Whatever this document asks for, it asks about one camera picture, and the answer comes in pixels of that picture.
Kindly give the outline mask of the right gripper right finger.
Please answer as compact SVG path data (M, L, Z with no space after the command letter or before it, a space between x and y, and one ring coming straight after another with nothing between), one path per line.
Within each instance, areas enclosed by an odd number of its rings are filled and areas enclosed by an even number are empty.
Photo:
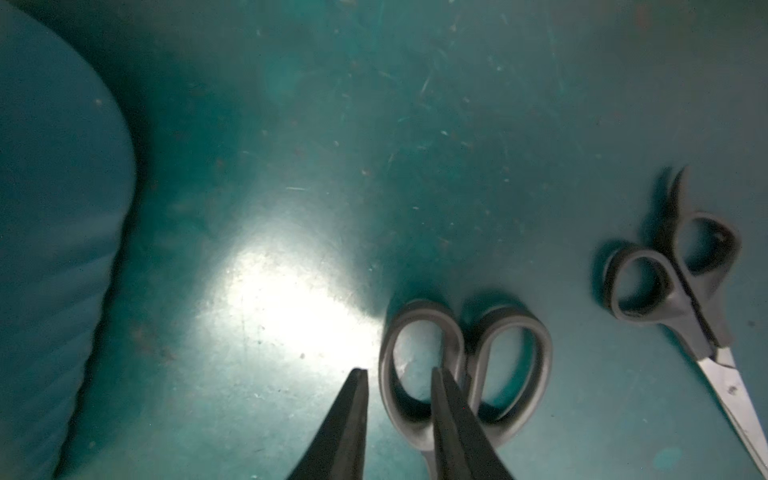
M431 410L438 479L513 479L445 368L432 370Z

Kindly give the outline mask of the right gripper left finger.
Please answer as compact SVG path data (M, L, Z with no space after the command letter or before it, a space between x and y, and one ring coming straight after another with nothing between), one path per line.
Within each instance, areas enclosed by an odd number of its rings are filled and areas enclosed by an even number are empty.
M368 372L352 369L288 479L362 479L368 404Z

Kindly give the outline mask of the black scissors small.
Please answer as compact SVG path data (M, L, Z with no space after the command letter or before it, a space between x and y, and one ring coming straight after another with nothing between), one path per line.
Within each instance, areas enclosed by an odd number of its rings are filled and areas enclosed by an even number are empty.
M629 243L607 263L603 299L615 318L668 328L695 361L717 396L733 429L763 477L767 476L767 440L758 414L736 366L734 336L724 316L721 287L741 251L738 230L723 218L696 210L686 199L689 169L671 182L663 222L652 248ZM689 266L681 247L684 229L695 223L712 229L714 248L697 267ZM632 264L651 264L656 279L653 301L638 309L620 305L621 274Z

